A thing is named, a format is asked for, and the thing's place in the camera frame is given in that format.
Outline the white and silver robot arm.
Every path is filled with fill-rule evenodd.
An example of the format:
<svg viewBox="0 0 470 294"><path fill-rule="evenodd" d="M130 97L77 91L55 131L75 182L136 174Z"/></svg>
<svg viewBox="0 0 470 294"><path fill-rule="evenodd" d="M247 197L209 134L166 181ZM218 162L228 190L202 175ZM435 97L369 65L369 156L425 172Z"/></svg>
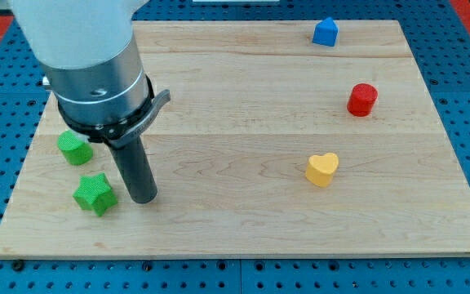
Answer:
<svg viewBox="0 0 470 294"><path fill-rule="evenodd" d="M114 124L147 99L131 18L147 0L10 0L65 118Z"/></svg>

